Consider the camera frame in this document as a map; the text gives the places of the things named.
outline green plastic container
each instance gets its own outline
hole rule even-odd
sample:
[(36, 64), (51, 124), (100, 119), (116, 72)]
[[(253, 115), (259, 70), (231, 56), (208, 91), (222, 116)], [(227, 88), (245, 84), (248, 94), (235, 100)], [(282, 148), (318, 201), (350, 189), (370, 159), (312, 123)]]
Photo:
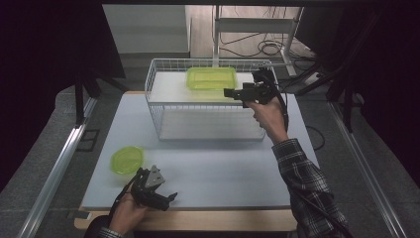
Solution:
[(143, 149), (124, 147), (111, 157), (111, 171), (119, 175), (135, 173), (143, 165)]
[(236, 71), (232, 67), (191, 67), (186, 72), (186, 86), (191, 90), (236, 88)]

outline gray floor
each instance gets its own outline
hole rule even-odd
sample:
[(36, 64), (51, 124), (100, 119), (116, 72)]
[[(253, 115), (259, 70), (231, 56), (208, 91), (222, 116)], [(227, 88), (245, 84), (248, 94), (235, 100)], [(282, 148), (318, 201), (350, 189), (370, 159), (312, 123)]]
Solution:
[[(122, 56), (127, 79), (119, 79), (132, 90), (142, 90), (142, 78), (147, 73), (150, 57), (179, 58), (180, 55)], [(276, 72), (279, 78), (286, 77), (284, 69)], [(93, 119), (87, 129), (99, 130), (99, 137), (92, 152), (76, 152), (56, 192), (52, 204), (38, 230), (37, 237), (82, 237), (83, 231), (73, 226), (74, 212), (78, 209), (106, 139), (122, 92), (98, 80), (102, 94), (94, 109)], [(290, 87), (292, 92), (304, 84)], [(337, 202), (348, 217), (355, 237), (392, 237), (375, 204), (355, 159), (337, 127), (328, 107), (324, 93), (328, 85), (297, 97), (303, 119), (307, 126), (322, 132), (325, 146), (316, 151), (321, 169), (328, 178)], [(16, 237), (44, 181), (47, 179), (56, 158), (75, 120), (73, 89), (61, 92), (56, 98), (56, 110), (28, 157), (0, 194), (0, 237)], [(376, 175), (385, 194), (391, 201), (408, 237), (420, 237), (420, 191), (402, 165), (366, 123), (359, 109), (353, 111), (354, 135)], [(318, 133), (308, 129), (314, 148), (322, 143)], [(215, 234), (217, 237), (262, 237), (261, 234)], [(265, 234), (281, 237), (281, 234)]]

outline white tabletop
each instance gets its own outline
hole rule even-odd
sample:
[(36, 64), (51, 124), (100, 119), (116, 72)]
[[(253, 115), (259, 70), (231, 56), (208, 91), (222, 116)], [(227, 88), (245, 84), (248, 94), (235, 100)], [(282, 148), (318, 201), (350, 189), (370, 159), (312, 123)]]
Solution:
[[(288, 95), (289, 137), (318, 165), (293, 95)], [(125, 94), (117, 109), (102, 153), (83, 198), (87, 209), (109, 208), (124, 184), (134, 175), (110, 170), (112, 155), (127, 146), (142, 147), (143, 167), (157, 165), (166, 183), (157, 193), (178, 192), (170, 209), (273, 209), (288, 207), (289, 193), (272, 153), (268, 137), (258, 142), (162, 142), (144, 94)]]

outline plaid shirt sleeve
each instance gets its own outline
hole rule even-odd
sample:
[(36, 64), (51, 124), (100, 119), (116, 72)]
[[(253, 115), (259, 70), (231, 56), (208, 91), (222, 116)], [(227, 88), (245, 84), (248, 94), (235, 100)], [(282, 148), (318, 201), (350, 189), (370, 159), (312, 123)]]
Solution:
[(296, 192), (323, 209), (335, 220), (348, 227), (345, 216), (334, 202), (324, 174), (309, 161), (297, 139), (274, 145), (272, 150), (278, 169), (290, 192), (290, 205), (294, 217), (307, 237), (344, 237), (319, 211), (312, 208)]

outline white wire rack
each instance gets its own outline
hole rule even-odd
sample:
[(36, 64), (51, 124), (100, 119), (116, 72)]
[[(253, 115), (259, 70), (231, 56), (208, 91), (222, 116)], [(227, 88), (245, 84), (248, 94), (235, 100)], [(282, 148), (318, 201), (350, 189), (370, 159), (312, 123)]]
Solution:
[[(252, 78), (265, 59), (218, 59), (237, 74)], [(146, 99), (160, 140), (262, 140), (265, 131), (241, 101), (185, 99), (184, 79), (191, 67), (211, 67), (213, 59), (153, 59), (146, 80)], [(179, 94), (180, 99), (173, 100)]]

